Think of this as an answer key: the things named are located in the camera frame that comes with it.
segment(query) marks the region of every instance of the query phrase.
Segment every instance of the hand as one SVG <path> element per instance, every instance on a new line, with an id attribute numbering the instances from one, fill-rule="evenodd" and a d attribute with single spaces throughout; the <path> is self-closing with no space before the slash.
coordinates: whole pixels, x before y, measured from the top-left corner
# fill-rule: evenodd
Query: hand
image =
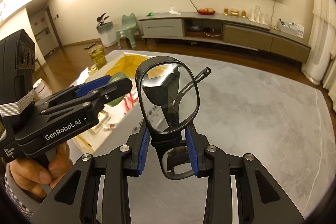
<path id="1" fill-rule="evenodd" d="M 54 188 L 73 165 L 69 158 L 70 148 L 66 142 L 58 145 L 56 150 L 56 158 L 49 163 L 48 170 L 37 161 L 26 157 L 12 161 L 9 166 L 16 184 L 36 197 L 44 198 L 47 194 L 40 184 L 50 184 L 50 187 Z"/>

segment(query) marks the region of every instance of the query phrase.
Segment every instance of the wooden floor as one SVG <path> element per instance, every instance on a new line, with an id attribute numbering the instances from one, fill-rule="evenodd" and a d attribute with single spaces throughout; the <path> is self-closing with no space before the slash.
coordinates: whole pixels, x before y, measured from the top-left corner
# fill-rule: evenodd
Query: wooden floor
<path id="1" fill-rule="evenodd" d="M 56 50 L 46 58 L 47 65 L 44 66 L 44 72 L 39 70 L 35 73 L 35 78 L 42 78 L 45 80 L 53 92 L 68 87 L 78 78 L 85 68 L 93 65 L 93 62 L 87 53 L 88 50 L 84 49 L 85 46 L 86 44 L 76 44 Z M 333 110 L 332 101 L 328 96 L 328 91 L 323 89 L 322 85 L 316 86 L 307 80 L 301 72 L 301 64 L 298 62 L 268 52 L 257 52 L 206 42 L 198 42 L 196 45 L 190 45 L 188 42 L 184 41 L 168 39 L 155 41 L 154 39 L 151 39 L 148 41 L 147 46 L 145 46 L 145 43 L 141 40 L 137 41 L 136 48 L 131 48 L 125 41 L 121 42 L 121 46 L 124 50 L 166 52 L 235 63 L 268 71 L 312 86 L 322 92 L 330 112 L 334 132 L 336 132 L 336 113 Z M 117 45 L 114 45 L 105 48 L 105 53 L 108 54 L 117 49 Z"/>

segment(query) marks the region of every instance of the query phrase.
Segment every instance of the potted plant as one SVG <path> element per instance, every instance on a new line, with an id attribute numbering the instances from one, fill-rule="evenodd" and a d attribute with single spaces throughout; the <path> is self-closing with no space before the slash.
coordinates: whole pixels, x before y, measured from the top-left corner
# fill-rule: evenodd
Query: potted plant
<path id="1" fill-rule="evenodd" d="M 117 36 L 114 30 L 113 22 L 105 22 L 109 18 L 103 13 L 100 17 L 97 17 L 97 31 L 104 47 L 110 47 L 117 43 Z"/>

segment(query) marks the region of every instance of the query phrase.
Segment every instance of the white plant pot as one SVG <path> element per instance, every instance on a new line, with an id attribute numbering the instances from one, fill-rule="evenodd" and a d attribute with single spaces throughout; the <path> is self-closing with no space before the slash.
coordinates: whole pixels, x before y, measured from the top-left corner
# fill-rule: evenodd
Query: white plant pot
<path id="1" fill-rule="evenodd" d="M 112 21 L 99 26 L 97 31 L 104 47 L 110 47 L 117 43 L 117 35 Z"/>

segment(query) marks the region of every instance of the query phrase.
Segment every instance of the cabinet drawer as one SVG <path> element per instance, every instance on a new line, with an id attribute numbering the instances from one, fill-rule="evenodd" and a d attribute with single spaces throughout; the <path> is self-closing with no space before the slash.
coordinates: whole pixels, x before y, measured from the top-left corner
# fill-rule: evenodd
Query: cabinet drawer
<path id="1" fill-rule="evenodd" d="M 273 37 L 271 52 L 305 63 L 310 49 L 280 37 Z"/>
<path id="2" fill-rule="evenodd" d="M 269 52 L 272 36 L 253 29 L 225 25 L 224 42 Z"/>
<path id="3" fill-rule="evenodd" d="M 182 19 L 158 19 L 141 21 L 145 37 L 184 37 Z"/>

